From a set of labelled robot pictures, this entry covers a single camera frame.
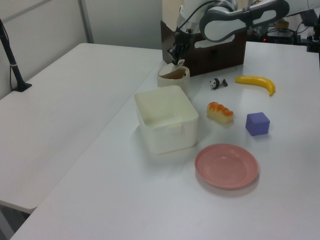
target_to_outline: white square bin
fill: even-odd
[[[165,86],[134,95],[144,140],[154,154],[191,147],[199,115],[181,87]]]

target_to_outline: toy banana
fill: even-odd
[[[263,76],[237,76],[235,78],[235,82],[239,84],[252,84],[264,87],[269,91],[269,96],[272,96],[276,90],[275,84],[270,79]]]

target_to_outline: cup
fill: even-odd
[[[189,97],[190,70],[183,63],[184,60],[180,60],[177,65],[170,63],[164,66],[156,76],[158,87],[176,85]]]

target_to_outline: purple block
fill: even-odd
[[[251,136],[267,134],[270,120],[263,112],[251,113],[246,116],[245,128]]]

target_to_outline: toy bread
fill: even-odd
[[[234,119],[234,112],[217,102],[210,102],[206,109],[208,116],[219,123],[228,124]]]

